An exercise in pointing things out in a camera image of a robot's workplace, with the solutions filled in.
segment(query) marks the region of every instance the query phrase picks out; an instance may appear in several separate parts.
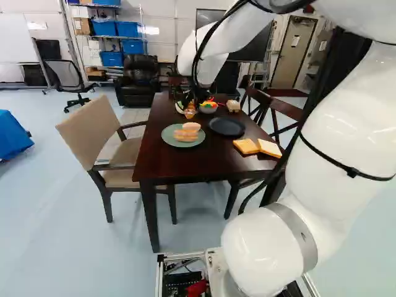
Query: black plate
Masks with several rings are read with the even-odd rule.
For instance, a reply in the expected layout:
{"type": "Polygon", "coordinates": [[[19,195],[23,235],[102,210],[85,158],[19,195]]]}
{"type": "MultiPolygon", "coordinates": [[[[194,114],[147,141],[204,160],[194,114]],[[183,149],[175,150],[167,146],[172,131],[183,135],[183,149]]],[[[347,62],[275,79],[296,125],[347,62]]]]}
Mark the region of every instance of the black plate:
{"type": "Polygon", "coordinates": [[[224,136],[242,136],[246,129],[244,124],[231,118],[214,118],[209,122],[209,128],[224,136]]]}

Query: plastic container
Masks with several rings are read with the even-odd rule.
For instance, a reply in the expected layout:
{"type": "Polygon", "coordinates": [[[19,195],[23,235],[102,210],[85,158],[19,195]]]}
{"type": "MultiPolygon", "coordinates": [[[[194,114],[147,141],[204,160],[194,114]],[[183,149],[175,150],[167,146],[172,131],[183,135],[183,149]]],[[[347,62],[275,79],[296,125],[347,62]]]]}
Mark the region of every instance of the plastic container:
{"type": "Polygon", "coordinates": [[[119,51],[101,51],[101,62],[106,67],[123,67],[123,53],[119,51]]]}
{"type": "Polygon", "coordinates": [[[92,20],[95,35],[117,36],[116,24],[113,20],[92,20]]]}
{"type": "Polygon", "coordinates": [[[123,52],[124,54],[144,54],[145,46],[143,40],[123,40],[123,52]]]}
{"type": "Polygon", "coordinates": [[[98,5],[115,5],[115,6],[121,6],[121,0],[93,0],[92,3],[98,4],[98,5]]]}
{"type": "Polygon", "coordinates": [[[118,36],[142,38],[142,25],[136,22],[117,21],[118,36]]]}

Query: robotic arm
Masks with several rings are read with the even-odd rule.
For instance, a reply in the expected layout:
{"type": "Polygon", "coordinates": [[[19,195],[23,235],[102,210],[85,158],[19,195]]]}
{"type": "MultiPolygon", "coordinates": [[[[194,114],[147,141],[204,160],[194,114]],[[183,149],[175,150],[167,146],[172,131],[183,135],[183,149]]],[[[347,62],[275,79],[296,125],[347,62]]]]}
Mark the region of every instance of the robotic arm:
{"type": "MultiPolygon", "coordinates": [[[[268,11],[291,12],[305,4],[245,1],[220,25],[207,25],[189,36],[179,53],[179,72],[194,74],[196,67],[198,83],[211,84],[228,53],[244,47],[272,20],[274,14],[268,11]],[[207,32],[212,33],[209,40],[207,32]]],[[[312,5],[374,42],[308,117],[286,167],[290,194],[236,217],[222,234],[230,275],[250,297],[274,296],[331,257],[355,218],[396,173],[396,2],[317,0],[312,5]]]]}

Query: door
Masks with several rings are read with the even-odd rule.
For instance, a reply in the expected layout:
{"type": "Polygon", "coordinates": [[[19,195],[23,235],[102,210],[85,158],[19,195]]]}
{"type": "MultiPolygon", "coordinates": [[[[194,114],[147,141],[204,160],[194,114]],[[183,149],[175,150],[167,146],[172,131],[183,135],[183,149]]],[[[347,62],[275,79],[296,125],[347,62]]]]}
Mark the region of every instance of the door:
{"type": "Polygon", "coordinates": [[[303,64],[317,20],[290,16],[271,87],[291,89],[303,64]]]}

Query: green plate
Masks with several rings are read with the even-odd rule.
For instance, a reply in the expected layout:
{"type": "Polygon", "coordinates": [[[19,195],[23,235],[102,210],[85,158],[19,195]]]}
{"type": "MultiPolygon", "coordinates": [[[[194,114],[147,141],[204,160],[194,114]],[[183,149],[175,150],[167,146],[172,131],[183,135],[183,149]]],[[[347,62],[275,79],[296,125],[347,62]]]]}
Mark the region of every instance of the green plate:
{"type": "Polygon", "coordinates": [[[161,137],[163,141],[165,141],[167,144],[172,145],[173,147],[195,147],[196,145],[201,144],[205,140],[205,132],[200,129],[198,131],[198,139],[193,142],[183,142],[183,141],[178,141],[173,137],[173,132],[174,130],[177,129],[182,129],[183,124],[173,124],[168,127],[166,127],[164,130],[162,130],[161,137]]]}

